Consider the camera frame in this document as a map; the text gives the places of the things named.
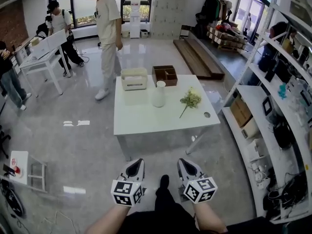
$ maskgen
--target shelving unit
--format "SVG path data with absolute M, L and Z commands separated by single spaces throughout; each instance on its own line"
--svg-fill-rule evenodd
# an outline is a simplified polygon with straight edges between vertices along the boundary
M 249 110 L 251 111 L 258 128 L 261 132 L 263 140 L 266 144 L 268 154 L 270 155 L 270 159 L 274 168 L 277 185 L 279 188 L 279 192 L 282 193 L 283 187 L 285 183 L 287 183 L 292 177 L 288 174 L 298 174 L 302 171 L 302 167 L 304 167 L 306 176 L 307 176 L 307 184 L 308 184 L 308 192 L 306 198 L 304 198 L 301 202 L 297 203 L 293 207 L 289 207 L 288 209 L 284 209 L 282 204 L 280 206 L 280 216 L 277 220 L 272 220 L 272 223 L 285 223 L 294 221 L 308 215 L 312 215 L 312 153 L 309 150 L 309 140 L 308 133 L 309 128 L 307 123 L 301 123 L 299 120 L 299 116 L 297 113 L 290 107 L 291 100 L 289 98 L 282 99 L 278 90 L 280 85 L 282 85 L 282 81 L 279 79 L 277 75 L 275 75 L 271 82 L 268 82 L 265 79 L 266 73 L 262 72 L 258 65 L 252 63 L 253 58 L 262 42 L 265 40 L 267 43 L 272 45 L 278 52 L 280 52 L 288 61 L 291 63 L 301 74 L 301 76 L 306 80 L 308 85 L 312 87 L 312 77 L 306 72 L 306 70 L 301 66 L 301 64 L 295 60 L 290 54 L 288 54 L 282 46 L 277 41 L 273 41 L 269 37 L 265 35 L 265 31 L 269 25 L 269 18 L 273 14 L 274 10 L 282 13 L 286 19 L 292 24 L 294 28 L 300 31 L 302 34 L 309 34 L 307 36 L 308 39 L 312 39 L 312 28 L 304 23 L 302 20 L 297 18 L 295 15 L 287 12 L 285 8 L 280 8 L 275 0 L 272 0 L 271 5 L 269 7 L 268 15 L 266 21 L 264 23 L 264 27 L 259 34 L 259 38 L 255 44 L 255 47 L 246 63 L 245 69 L 242 72 L 240 78 L 237 80 L 231 91 L 229 92 L 227 98 L 224 102 L 224 107 L 222 112 L 232 130 L 232 133 L 235 137 L 237 145 L 240 149 L 241 155 L 243 157 L 247 174 L 250 180 L 253 197 L 256 205 L 256 213 L 257 216 L 265 216 L 266 212 L 263 210 L 263 197 L 268 193 L 266 190 L 259 190 L 257 187 L 257 183 L 255 181 L 254 172 L 250 169 L 251 164 L 248 160 L 248 153 L 246 153 L 246 146 L 252 142 L 252 139 L 246 140 L 241 133 L 241 129 L 239 128 L 229 106 L 233 100 L 233 93 L 238 91 L 245 103 L 247 104 Z M 263 113 L 262 102 L 266 98 L 267 94 L 263 90 L 261 86 L 247 86 L 243 85 L 243 77 L 248 71 L 248 69 L 252 70 L 254 74 L 260 79 L 262 86 L 269 91 L 272 98 L 275 100 L 276 104 L 280 107 L 284 117 L 286 118 L 292 132 L 294 134 L 297 146 L 299 148 L 303 165 L 298 165 L 297 156 L 298 153 L 295 154 L 295 150 L 291 147 L 288 150 L 281 150 L 278 146 L 276 138 L 273 134 L 273 126 L 270 124 Z

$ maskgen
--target brick wall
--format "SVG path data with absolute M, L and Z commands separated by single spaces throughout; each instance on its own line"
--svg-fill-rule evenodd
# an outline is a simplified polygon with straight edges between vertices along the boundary
M 24 21 L 22 0 L 17 0 L 0 9 L 0 40 L 6 43 L 9 51 L 28 38 Z

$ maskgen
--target white vase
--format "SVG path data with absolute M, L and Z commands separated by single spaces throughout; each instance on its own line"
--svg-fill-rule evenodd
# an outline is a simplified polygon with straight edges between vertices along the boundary
M 152 94 L 152 105 L 154 107 L 162 107 L 165 105 L 165 91 L 166 83 L 162 80 L 157 82 L 157 87 Z

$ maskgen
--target white pants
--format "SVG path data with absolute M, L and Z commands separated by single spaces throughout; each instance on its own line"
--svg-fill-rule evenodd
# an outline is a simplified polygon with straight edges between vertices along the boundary
M 113 87 L 114 72 L 120 75 L 121 66 L 116 53 L 116 44 L 102 45 L 102 72 L 104 76 L 104 89 Z

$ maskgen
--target white table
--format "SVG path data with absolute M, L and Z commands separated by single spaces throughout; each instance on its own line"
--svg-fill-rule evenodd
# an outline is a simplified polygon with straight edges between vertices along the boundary
M 41 164 L 41 169 L 42 169 L 41 176 L 30 174 L 32 163 L 29 161 L 29 159 L 30 159 L 29 157 L 31 157 L 33 160 L 35 160 L 36 162 Z M 45 167 L 46 167 L 45 163 L 35 159 L 31 155 L 29 155 L 29 153 L 27 151 L 12 151 L 11 156 L 10 156 L 10 168 L 14 169 L 15 166 L 18 166 L 20 168 L 20 170 L 23 172 L 23 174 L 21 177 L 19 177 L 18 175 L 16 175 L 16 176 L 10 175 L 9 176 L 10 180 L 17 182 L 17 183 L 21 183 L 24 186 L 26 186 L 32 190 L 36 190 L 36 191 L 43 192 L 43 193 L 47 192 L 45 190 Z M 31 178 L 41 179 L 42 180 L 42 189 L 31 186 L 30 185 L 31 184 L 31 181 L 30 181 Z
M 118 138 L 127 161 L 131 160 L 131 150 L 125 136 L 133 134 L 166 132 L 172 130 L 204 127 L 197 139 L 186 150 L 190 154 L 207 131 L 207 127 L 219 124 L 219 118 L 206 92 L 194 75 L 178 75 L 177 86 L 165 87 L 166 104 L 157 108 L 151 103 L 156 89 L 152 76 L 148 76 L 145 90 L 124 91 L 121 77 L 116 80 L 114 135 Z M 185 104 L 180 102 L 185 93 L 195 88 L 201 94 L 198 108 L 187 108 L 181 118 Z
M 55 55 L 57 50 L 59 50 L 60 55 Z M 70 74 L 70 72 L 68 70 L 67 63 L 65 61 L 64 53 L 62 51 L 61 46 L 59 46 L 58 48 L 52 50 L 51 52 L 49 52 L 45 56 L 41 57 L 40 59 L 34 59 L 33 55 L 30 54 L 23 61 L 23 63 L 19 66 L 19 68 L 21 69 L 23 75 L 25 76 L 25 79 L 26 79 L 29 87 L 31 88 L 33 94 L 36 95 L 36 97 L 38 97 L 38 93 L 35 92 L 35 90 L 30 85 L 30 82 L 27 79 L 27 75 L 31 74 L 31 73 L 35 73 L 35 72 L 44 71 L 44 70 L 49 71 L 49 74 L 50 74 L 50 76 L 52 78 L 52 81 L 53 81 L 55 87 L 58 90 L 58 93 L 60 95 L 63 94 L 63 91 L 61 90 L 61 88 L 59 86 L 59 82 L 58 82 L 58 80 L 55 77 L 55 74 L 53 72 L 53 69 L 58 64 L 60 58 L 62 58 L 62 60 L 63 60 L 64 67 L 65 67 L 65 70 L 67 72 L 67 76 L 70 77 L 71 74 Z

